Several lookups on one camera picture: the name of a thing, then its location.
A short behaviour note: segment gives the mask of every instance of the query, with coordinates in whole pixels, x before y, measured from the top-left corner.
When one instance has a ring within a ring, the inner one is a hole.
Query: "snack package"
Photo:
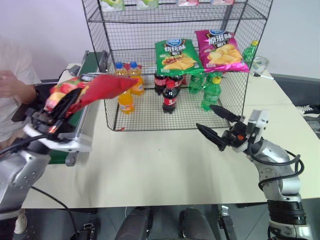
[[[100,0],[100,5],[103,12],[125,10],[124,0]]]
[[[224,30],[195,31],[199,55],[206,73],[249,72],[238,50],[234,33]]]
[[[133,87],[137,82],[136,79],[124,76],[100,73],[83,74],[52,87],[51,95],[46,100],[44,109],[52,111],[66,94],[81,88],[82,91],[76,103],[68,109],[67,116],[69,116],[98,99],[113,99]]]
[[[196,74],[204,71],[190,39],[170,39],[155,44],[156,73],[165,76]]]
[[[196,6],[199,5],[199,0],[176,0],[178,6]]]
[[[210,3],[213,5],[232,5],[235,0],[210,0]]]
[[[139,10],[156,9],[158,5],[158,0],[136,0],[136,7]]]

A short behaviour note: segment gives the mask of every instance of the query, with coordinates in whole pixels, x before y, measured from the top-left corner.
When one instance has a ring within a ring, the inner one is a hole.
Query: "person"
[[[0,36],[0,150],[24,137],[26,122],[13,122],[11,118],[20,104],[29,104],[36,99],[34,85],[40,82],[32,67],[30,52]],[[16,234],[24,232],[27,228],[24,209],[13,223]]]

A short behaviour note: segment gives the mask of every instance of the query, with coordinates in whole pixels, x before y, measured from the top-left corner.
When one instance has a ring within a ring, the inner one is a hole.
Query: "metal wire rack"
[[[107,69],[114,73],[116,62],[136,61],[142,66],[145,93],[134,96],[135,111],[119,111],[118,100],[105,100],[107,125],[114,131],[155,131],[195,129],[196,123],[225,128],[229,123],[201,108],[203,92],[190,94],[182,88],[177,109],[162,111],[162,97],[153,90],[156,71],[155,43],[172,39],[191,39],[198,50],[195,31],[222,29],[235,33],[241,52],[252,40],[261,40],[273,0],[236,0],[233,5],[212,5],[200,0],[198,6],[177,6],[175,0],[159,0],[159,7],[138,10],[135,0],[124,0],[124,11],[101,10],[99,0],[82,0],[93,50],[108,53]],[[248,73],[228,72],[221,82],[219,104],[237,115],[243,113]]]

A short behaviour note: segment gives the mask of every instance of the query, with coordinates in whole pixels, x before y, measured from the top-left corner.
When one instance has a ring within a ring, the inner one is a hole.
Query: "table surface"
[[[65,71],[60,81],[69,78]],[[254,109],[270,110],[264,138],[301,154],[301,196],[319,198],[320,141],[276,81],[249,77],[243,114]],[[224,130],[216,129],[220,136]],[[101,100],[92,152],[81,153],[74,167],[48,165],[35,186],[69,208],[100,208],[264,202],[258,181],[243,153],[220,152],[196,129],[111,131]],[[61,206],[31,189],[23,207]]]

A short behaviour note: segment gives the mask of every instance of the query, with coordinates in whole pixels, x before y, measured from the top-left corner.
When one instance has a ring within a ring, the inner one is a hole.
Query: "person's arm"
[[[0,70],[0,98],[14,97],[22,104],[29,104],[36,96],[34,85],[19,81],[10,70]]]

